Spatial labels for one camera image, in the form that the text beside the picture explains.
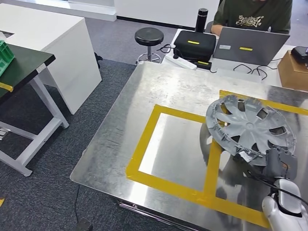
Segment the robot's right grey hand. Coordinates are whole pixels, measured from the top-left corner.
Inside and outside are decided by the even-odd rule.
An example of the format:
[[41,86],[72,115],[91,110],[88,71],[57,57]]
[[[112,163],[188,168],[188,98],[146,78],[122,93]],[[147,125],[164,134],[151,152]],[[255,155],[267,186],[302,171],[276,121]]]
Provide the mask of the robot's right grey hand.
[[297,174],[297,158],[287,147],[274,145],[266,151],[266,166],[262,175],[273,181],[275,178],[294,180]]

